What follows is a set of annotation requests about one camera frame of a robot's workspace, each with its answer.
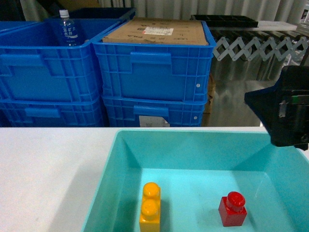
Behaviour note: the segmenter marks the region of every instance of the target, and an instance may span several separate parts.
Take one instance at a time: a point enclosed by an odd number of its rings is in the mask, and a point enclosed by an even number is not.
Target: yellow lego brick
[[[140,232],[160,232],[161,188],[154,182],[143,188],[140,209]]]

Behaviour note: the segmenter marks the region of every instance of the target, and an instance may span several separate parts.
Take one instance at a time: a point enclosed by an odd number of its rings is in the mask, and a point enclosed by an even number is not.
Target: cardboard box
[[[208,45],[200,21],[138,17],[102,40],[106,43]]]
[[[208,90],[207,90],[208,101],[205,104],[204,113],[207,113],[207,114],[211,113],[215,91],[216,91],[216,82],[214,81],[212,74],[210,74],[209,80],[208,80]]]

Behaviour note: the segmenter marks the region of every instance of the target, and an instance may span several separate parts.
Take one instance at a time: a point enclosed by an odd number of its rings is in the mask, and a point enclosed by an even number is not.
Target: bottle label
[[[78,43],[78,33],[75,26],[62,26],[62,36],[68,44]]]

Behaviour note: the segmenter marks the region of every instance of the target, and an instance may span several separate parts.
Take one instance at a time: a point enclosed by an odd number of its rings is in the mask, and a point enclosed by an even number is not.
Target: crate handle
[[[131,63],[172,64],[170,53],[131,52]]]
[[[58,109],[26,108],[25,112],[27,117],[61,117]]]
[[[0,59],[6,66],[45,66],[41,55],[2,54]]]
[[[166,107],[148,107],[135,105],[133,108],[133,113],[135,115],[141,116],[169,117],[169,109]]]

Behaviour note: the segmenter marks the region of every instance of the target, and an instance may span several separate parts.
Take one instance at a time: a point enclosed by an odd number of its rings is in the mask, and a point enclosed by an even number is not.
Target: lego stud
[[[245,203],[245,198],[239,192],[230,192],[227,195],[226,206],[234,212],[243,210]]]
[[[156,201],[153,199],[145,200],[141,204],[141,214],[147,221],[154,220],[159,215],[159,207]]]
[[[149,182],[144,185],[143,195],[147,199],[157,199],[160,195],[160,187],[154,182]]]

